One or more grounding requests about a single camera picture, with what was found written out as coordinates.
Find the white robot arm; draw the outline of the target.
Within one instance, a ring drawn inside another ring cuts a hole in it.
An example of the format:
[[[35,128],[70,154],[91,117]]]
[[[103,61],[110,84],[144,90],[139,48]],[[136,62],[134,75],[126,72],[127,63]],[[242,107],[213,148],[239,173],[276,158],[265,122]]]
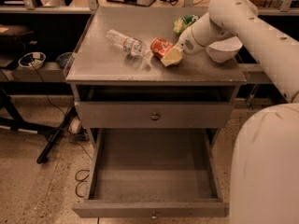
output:
[[[252,115],[235,140],[230,224],[299,224],[299,42],[258,17],[249,0],[210,0],[176,47],[195,54],[236,36],[286,100]]]

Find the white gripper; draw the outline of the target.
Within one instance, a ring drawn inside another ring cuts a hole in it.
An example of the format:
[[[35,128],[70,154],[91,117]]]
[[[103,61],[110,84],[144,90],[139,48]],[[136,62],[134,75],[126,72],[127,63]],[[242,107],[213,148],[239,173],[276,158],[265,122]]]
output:
[[[178,64],[182,60],[182,51],[188,55],[193,55],[205,48],[201,35],[203,31],[192,25],[186,28],[178,39],[178,47],[171,48],[161,59],[162,64],[167,67],[169,65]]]

